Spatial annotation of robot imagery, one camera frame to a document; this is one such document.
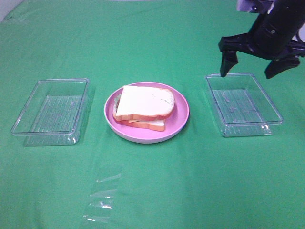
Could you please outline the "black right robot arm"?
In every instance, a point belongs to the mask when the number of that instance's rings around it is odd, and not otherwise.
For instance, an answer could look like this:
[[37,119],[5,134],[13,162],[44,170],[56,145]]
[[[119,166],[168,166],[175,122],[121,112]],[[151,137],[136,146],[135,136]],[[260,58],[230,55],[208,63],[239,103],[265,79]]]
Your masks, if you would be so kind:
[[259,15],[249,32],[220,39],[221,77],[238,63],[237,52],[270,60],[267,79],[297,67],[305,55],[305,2],[247,0],[245,4]]

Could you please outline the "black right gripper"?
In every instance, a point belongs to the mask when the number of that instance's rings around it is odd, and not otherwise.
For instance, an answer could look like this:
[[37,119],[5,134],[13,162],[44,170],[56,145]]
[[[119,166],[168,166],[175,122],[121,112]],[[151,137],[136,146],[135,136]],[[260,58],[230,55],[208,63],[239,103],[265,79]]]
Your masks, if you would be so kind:
[[219,41],[221,77],[238,64],[237,52],[272,60],[265,69],[266,79],[297,67],[299,56],[305,55],[305,46],[293,37],[304,22],[303,11],[270,11],[260,14],[249,32],[222,37]]

